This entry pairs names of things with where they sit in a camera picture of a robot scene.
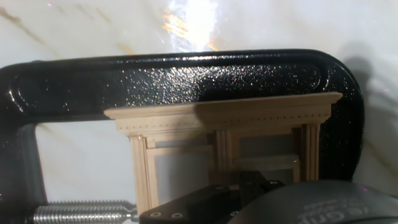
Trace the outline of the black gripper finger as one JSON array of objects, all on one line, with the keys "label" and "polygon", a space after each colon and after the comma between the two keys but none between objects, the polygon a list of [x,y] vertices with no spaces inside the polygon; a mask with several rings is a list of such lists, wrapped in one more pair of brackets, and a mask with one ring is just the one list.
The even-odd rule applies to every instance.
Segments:
[{"label": "black gripper finger", "polygon": [[242,171],[235,189],[226,185],[202,188],[140,214],[139,224],[227,223],[253,200],[284,185],[258,171]]}]

